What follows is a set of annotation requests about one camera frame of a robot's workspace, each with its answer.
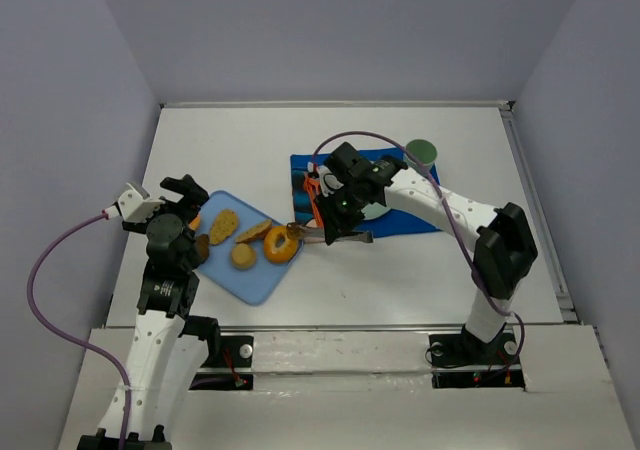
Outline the metal tongs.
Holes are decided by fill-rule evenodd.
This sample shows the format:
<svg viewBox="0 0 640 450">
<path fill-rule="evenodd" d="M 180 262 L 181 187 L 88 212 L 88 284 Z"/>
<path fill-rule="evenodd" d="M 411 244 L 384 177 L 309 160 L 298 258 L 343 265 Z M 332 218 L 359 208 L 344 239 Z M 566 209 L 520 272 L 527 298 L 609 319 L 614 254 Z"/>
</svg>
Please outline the metal tongs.
<svg viewBox="0 0 640 450">
<path fill-rule="evenodd" d="M 348 232 L 347 234 L 335 237 L 334 239 L 328 239 L 323 228 L 309 227 L 296 222 L 287 223 L 286 231 L 287 235 L 292 239 L 310 243 L 325 243 L 327 245 L 336 242 L 348 241 L 371 244 L 374 241 L 374 237 L 370 231 Z"/>
</svg>

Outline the orange glazed bagel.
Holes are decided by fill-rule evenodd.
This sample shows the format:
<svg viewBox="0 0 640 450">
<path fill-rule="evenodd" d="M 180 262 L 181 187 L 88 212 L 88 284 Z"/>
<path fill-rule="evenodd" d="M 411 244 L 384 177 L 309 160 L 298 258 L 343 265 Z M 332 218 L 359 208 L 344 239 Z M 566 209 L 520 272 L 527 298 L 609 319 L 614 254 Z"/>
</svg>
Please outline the orange glazed bagel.
<svg viewBox="0 0 640 450">
<path fill-rule="evenodd" d="M 263 240 L 263 253 L 272 264 L 285 264 L 293 259 L 299 249 L 299 240 L 290 237 L 286 226 L 271 228 Z"/>
</svg>

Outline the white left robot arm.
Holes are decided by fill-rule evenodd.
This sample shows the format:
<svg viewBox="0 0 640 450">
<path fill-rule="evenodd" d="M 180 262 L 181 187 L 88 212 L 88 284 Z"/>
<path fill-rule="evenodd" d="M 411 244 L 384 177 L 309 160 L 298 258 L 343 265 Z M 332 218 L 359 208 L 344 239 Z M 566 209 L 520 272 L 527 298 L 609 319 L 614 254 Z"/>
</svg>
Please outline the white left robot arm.
<svg viewBox="0 0 640 450">
<path fill-rule="evenodd" d="M 136 305 L 134 333 L 120 380 L 93 435 L 81 449 L 168 449 L 175 418 L 198 368 L 220 349 L 212 317 L 194 316 L 196 269 L 205 256 L 190 223 L 209 195 L 190 175 L 162 180 L 178 201 L 153 198 L 129 183 L 105 209 L 127 232 L 146 237 L 147 262 Z"/>
</svg>

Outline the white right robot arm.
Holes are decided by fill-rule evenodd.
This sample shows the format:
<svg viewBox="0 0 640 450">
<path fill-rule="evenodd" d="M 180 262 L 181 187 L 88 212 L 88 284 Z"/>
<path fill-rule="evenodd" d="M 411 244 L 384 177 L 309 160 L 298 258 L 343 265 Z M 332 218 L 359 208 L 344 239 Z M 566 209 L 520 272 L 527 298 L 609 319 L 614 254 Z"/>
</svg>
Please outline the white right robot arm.
<svg viewBox="0 0 640 450">
<path fill-rule="evenodd" d="M 328 244 L 346 236 L 379 204 L 416 217 L 452 236 L 476 287 L 470 314 L 455 346 L 459 356 L 478 362 L 499 347 L 511 304 L 538 257 L 524 210 L 509 202 L 498 208 L 441 187 L 425 170 L 385 154 L 370 161 L 356 151 L 331 153 L 308 166 L 321 181 L 314 202 Z M 331 183 L 323 182 L 326 176 Z"/>
</svg>

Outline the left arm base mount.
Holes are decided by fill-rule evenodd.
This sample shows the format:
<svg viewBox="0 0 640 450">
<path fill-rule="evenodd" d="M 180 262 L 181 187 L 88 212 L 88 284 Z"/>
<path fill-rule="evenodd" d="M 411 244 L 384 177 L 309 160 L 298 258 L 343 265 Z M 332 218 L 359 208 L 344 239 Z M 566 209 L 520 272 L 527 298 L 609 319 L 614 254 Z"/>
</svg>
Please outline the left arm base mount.
<svg viewBox="0 0 640 450">
<path fill-rule="evenodd" d="M 252 390 L 254 386 L 253 352 L 253 335 L 223 335 L 219 353 L 207 358 L 194 376 L 190 389 L 192 391 Z"/>
</svg>

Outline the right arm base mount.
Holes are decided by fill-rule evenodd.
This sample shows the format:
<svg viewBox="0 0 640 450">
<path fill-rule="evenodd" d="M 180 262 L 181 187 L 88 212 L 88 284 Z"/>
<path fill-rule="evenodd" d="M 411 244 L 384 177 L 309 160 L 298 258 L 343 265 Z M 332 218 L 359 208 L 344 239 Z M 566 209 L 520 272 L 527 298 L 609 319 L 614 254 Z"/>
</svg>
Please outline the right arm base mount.
<svg viewBox="0 0 640 450">
<path fill-rule="evenodd" d="M 488 354 L 471 356 L 462 347 L 459 333 L 429 336 L 425 360 L 431 367 L 431 383 L 436 390 L 526 387 L 518 343 L 512 332 L 503 333 L 497 347 Z"/>
</svg>

